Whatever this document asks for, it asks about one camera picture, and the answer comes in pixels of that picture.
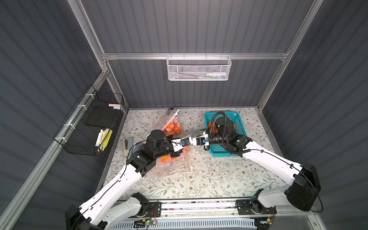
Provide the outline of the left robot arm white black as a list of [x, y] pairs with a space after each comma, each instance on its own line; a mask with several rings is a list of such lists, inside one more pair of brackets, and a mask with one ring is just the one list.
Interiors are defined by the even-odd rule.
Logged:
[[115, 206], [116, 201], [137, 181], [155, 167], [157, 159], [175, 157], [192, 145], [191, 137], [173, 139], [162, 130], [153, 130], [143, 145], [131, 154], [120, 172], [97, 194], [79, 207], [72, 205], [65, 212], [68, 230], [110, 230], [120, 222], [134, 216], [143, 217], [149, 200], [141, 193]]

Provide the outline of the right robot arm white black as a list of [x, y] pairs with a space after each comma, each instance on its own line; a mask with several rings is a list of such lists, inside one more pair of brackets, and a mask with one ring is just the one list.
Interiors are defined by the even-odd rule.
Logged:
[[252, 196], [250, 206], [255, 214], [276, 206], [292, 205], [301, 211], [312, 211], [320, 200], [321, 184], [315, 166], [285, 159], [256, 143], [240, 132], [231, 112], [205, 114], [205, 137], [200, 144], [211, 154], [236, 155], [250, 160], [273, 172], [285, 185], [275, 189], [258, 189]]

